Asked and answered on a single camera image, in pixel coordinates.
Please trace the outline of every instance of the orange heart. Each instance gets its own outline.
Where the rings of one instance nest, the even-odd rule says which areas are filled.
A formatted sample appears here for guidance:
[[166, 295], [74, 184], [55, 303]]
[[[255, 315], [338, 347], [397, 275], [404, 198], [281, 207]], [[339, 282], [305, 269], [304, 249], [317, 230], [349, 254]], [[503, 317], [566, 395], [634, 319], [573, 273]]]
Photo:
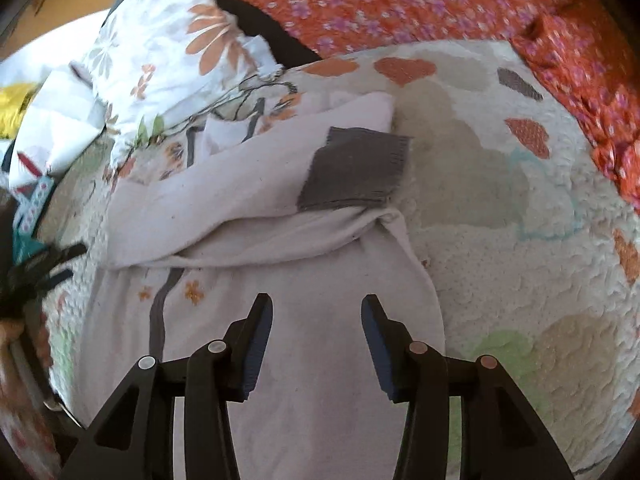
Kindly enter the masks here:
[[531, 119], [505, 119], [505, 123], [511, 130], [511, 133], [515, 135], [522, 145], [527, 148], [538, 158], [549, 158], [549, 148], [546, 142], [549, 139], [549, 134], [546, 132], [545, 127], [532, 121]]
[[348, 74], [360, 68], [360, 65], [352, 59], [340, 59], [331, 57], [316, 61], [302, 69], [302, 72], [313, 75], [321, 75], [322, 77], [334, 77], [338, 75]]
[[398, 86], [436, 73], [436, 66], [431, 61], [401, 57], [383, 57], [373, 64], [373, 68]]

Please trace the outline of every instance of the white pillow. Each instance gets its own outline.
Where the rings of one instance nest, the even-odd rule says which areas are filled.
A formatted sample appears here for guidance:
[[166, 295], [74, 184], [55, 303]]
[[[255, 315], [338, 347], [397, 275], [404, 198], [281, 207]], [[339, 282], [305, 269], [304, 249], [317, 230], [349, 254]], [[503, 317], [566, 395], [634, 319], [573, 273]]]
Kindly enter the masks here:
[[82, 62], [107, 105], [113, 167], [132, 148], [238, 97], [245, 80], [282, 72], [264, 39], [244, 36], [215, 0], [124, 0]]
[[33, 98], [15, 137], [9, 187], [59, 176], [104, 128], [104, 105], [68, 66], [55, 68]]

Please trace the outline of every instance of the black robotic claw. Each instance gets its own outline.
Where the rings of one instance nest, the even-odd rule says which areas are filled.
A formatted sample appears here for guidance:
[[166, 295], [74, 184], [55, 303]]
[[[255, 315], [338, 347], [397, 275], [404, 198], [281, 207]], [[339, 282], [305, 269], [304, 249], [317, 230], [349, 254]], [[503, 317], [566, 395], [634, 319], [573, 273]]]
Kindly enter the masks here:
[[378, 298], [362, 301], [362, 325], [380, 386], [409, 402], [394, 480], [440, 480], [447, 471], [449, 397], [462, 398], [461, 480], [573, 480], [535, 410], [492, 356], [443, 357], [389, 320]]
[[173, 478], [175, 397], [184, 397], [188, 480], [239, 480], [227, 402], [254, 389], [266, 349], [273, 305], [259, 294], [246, 319], [191, 357], [140, 359], [105, 403], [66, 462], [60, 480]]

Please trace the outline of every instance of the red floral fabric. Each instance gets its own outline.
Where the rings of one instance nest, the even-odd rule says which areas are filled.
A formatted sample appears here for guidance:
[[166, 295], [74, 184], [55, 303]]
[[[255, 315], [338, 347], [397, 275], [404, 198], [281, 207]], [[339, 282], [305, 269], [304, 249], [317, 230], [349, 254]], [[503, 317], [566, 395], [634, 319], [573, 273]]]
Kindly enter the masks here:
[[245, 0], [323, 57], [424, 40], [509, 39], [640, 208], [636, 60], [599, 0]]

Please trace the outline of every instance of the silver screw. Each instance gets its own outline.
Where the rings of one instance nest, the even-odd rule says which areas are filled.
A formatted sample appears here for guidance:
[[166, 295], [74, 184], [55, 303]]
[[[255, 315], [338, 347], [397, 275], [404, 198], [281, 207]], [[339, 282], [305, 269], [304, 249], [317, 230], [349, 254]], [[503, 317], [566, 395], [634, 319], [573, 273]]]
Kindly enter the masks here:
[[215, 341], [209, 343], [207, 349], [212, 354], [219, 354], [220, 352], [224, 352], [226, 350], [226, 343], [222, 341], [222, 339], [216, 339]]
[[497, 367], [498, 360], [492, 355], [483, 355], [480, 358], [480, 364], [485, 368], [489, 368], [489, 370], [493, 370]]
[[138, 361], [138, 366], [141, 370], [149, 370], [149, 368], [153, 368], [156, 364], [156, 360], [150, 355], [143, 357]]
[[428, 349], [429, 347], [427, 346], [427, 344], [423, 343], [422, 341], [413, 341], [409, 345], [409, 352], [411, 352], [412, 354], [426, 354]]

